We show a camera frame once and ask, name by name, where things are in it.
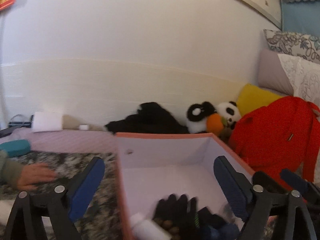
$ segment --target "teal case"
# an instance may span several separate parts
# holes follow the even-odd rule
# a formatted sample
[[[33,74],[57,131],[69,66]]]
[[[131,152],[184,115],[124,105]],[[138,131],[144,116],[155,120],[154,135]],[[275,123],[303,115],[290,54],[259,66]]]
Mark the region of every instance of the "teal case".
[[[16,140],[0,144],[0,150],[8,153],[8,157],[25,155],[31,151],[30,143],[27,140]]]

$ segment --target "human hand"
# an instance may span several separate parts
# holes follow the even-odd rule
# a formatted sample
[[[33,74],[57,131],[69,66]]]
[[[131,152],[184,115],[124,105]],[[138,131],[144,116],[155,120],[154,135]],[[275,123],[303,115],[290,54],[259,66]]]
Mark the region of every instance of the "human hand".
[[[36,190],[33,184],[38,182],[51,182],[57,174],[48,168],[46,163],[35,163],[23,167],[20,178],[17,182],[18,190]]]

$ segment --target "person's arm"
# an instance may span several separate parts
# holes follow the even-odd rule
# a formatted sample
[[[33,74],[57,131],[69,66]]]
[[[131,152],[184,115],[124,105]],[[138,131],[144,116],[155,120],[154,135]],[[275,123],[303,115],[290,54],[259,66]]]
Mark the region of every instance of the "person's arm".
[[[0,150],[0,180],[18,190],[35,190],[33,184],[51,182],[57,174],[46,163],[22,165],[7,158],[7,153]]]
[[[7,182],[13,188],[17,188],[17,182],[24,166],[7,157],[7,153],[0,150],[0,180]]]

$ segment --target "orange beak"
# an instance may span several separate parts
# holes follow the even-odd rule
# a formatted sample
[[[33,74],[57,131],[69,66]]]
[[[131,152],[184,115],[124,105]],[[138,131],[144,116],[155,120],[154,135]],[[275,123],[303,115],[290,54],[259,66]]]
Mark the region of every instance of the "orange beak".
[[[214,133],[216,136],[219,136],[224,125],[222,123],[221,115],[212,114],[207,118],[207,132]]]

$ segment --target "white tissue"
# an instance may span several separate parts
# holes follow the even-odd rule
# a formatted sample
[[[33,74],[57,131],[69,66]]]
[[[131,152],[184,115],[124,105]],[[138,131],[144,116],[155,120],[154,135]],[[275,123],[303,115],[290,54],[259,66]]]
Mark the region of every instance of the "white tissue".
[[[36,112],[33,116],[32,131],[48,132],[62,130],[62,114]]]

